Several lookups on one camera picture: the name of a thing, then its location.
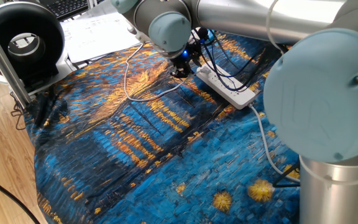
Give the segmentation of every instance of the keyboard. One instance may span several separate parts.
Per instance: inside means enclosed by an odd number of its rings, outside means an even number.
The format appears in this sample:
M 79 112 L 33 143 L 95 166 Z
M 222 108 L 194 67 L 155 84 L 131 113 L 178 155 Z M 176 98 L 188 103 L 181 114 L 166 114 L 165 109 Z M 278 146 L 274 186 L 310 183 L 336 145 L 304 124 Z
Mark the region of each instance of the keyboard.
M 68 19 L 88 9 L 87 0 L 40 0 L 59 21 Z

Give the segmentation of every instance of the paper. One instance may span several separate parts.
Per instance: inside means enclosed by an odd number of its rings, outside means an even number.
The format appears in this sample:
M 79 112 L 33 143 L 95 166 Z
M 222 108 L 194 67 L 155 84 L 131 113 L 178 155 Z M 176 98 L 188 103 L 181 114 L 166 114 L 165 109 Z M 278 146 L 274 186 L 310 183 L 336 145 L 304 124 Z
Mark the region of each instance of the paper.
M 139 43 L 128 32 L 128 22 L 119 13 L 62 22 L 65 47 L 71 62 L 77 63 Z

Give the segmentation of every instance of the white power strip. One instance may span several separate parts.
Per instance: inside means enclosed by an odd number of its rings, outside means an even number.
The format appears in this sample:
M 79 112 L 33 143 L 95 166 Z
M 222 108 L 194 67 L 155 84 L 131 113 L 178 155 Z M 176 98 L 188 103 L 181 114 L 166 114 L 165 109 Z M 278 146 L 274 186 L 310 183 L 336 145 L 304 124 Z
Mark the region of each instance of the white power strip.
M 225 76 L 230 75 L 221 67 L 216 66 L 216 68 L 221 74 Z M 204 81 L 213 90 L 219 93 L 219 95 L 221 95 L 225 100 L 227 100 L 229 103 L 231 103 L 235 108 L 239 110 L 243 109 L 245 106 L 251 103 L 256 97 L 256 94 L 250 89 L 246 89 L 245 91 L 242 92 L 228 90 L 221 83 L 216 73 L 213 70 L 211 70 L 207 64 L 204 64 L 202 67 L 197 69 L 196 76 L 200 78 L 202 81 Z M 242 83 L 239 80 L 236 80 L 234 77 L 230 77 L 230 78 L 221 77 L 221 78 L 225 82 L 225 84 L 231 88 L 239 88 L 240 86 L 242 86 Z

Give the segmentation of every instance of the wooden floor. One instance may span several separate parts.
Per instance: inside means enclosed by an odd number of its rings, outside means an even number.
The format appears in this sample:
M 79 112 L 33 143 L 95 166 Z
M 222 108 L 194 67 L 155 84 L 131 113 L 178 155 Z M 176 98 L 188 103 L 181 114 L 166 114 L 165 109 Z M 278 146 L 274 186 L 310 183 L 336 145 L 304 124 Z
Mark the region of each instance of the wooden floor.
M 7 86 L 0 84 L 0 184 L 19 198 L 41 223 L 46 223 L 37 206 L 34 179 L 34 147 L 25 130 L 15 129 L 11 117 L 14 101 Z M 21 118 L 19 127 L 24 127 Z M 0 224 L 26 224 L 31 219 L 11 199 L 0 193 Z

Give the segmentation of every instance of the white wire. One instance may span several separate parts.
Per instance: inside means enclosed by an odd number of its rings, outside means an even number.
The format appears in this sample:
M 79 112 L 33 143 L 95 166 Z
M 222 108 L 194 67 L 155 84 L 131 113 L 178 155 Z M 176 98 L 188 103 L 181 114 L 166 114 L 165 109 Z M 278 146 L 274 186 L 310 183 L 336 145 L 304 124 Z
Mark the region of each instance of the white wire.
M 274 38 L 272 36 L 272 33 L 270 32 L 270 19 L 272 18 L 273 9 L 277 2 L 278 2 L 278 0 L 274 0 L 272 5 L 268 9 L 267 17 L 266 17 L 266 32 L 267 32 L 267 37 L 271 41 L 273 46 L 276 47 L 278 50 L 280 50 L 281 55 L 284 55 L 283 50 L 276 44 L 276 42 L 274 41 Z
M 179 86 L 181 86 L 182 84 L 184 84 L 187 80 L 189 80 L 191 78 L 191 75 L 189 75 L 185 80 L 183 80 L 181 83 L 179 83 L 177 86 L 173 87 L 172 89 L 170 90 L 167 90 L 167 91 L 164 91 L 160 94 L 158 94 L 157 96 L 154 96 L 154 97 L 151 97 L 149 99 L 133 99 L 131 98 L 129 95 L 128 95 L 128 92 L 127 92 L 127 74 L 128 74 L 128 69 L 129 69 L 129 61 L 131 60 L 132 57 L 135 56 L 135 54 L 138 53 L 138 51 L 140 51 L 142 49 L 142 47 L 144 46 L 144 44 L 141 44 L 140 47 L 135 50 L 135 52 L 129 56 L 127 58 L 127 60 L 125 61 L 125 63 L 127 63 L 127 69 L 125 71 L 125 75 L 124 75 L 124 92 L 125 92 L 125 95 L 128 97 L 128 99 L 132 100 L 132 101 L 136 101 L 136 102 L 146 102 L 146 101 L 151 101 L 151 100 L 155 100 L 157 98 L 160 98 L 161 96 L 167 94 L 167 93 L 170 93 L 172 91 L 175 91 L 177 88 L 179 88 Z
M 260 120 L 260 116 L 258 114 L 258 111 L 256 111 L 255 108 L 252 105 L 249 105 L 248 107 L 252 109 L 252 111 L 255 113 L 256 117 L 258 118 L 259 128 L 260 128 L 260 132 L 262 133 L 262 139 L 264 141 L 265 153 L 266 153 L 268 162 L 270 163 L 270 165 L 272 165 L 273 169 L 276 172 L 278 172 L 280 175 L 283 174 L 283 172 L 281 170 L 279 170 L 276 165 L 274 165 L 274 163 L 272 161 L 272 158 L 270 157 L 269 148 L 267 147 L 267 141 L 266 141 L 264 127 L 262 126 L 262 122 Z M 288 175 L 285 176 L 285 178 L 287 178 L 288 180 L 294 181 L 294 182 L 298 182 L 298 183 L 300 182 L 300 180 L 298 180 L 296 178 L 293 178 L 293 177 L 290 177 Z

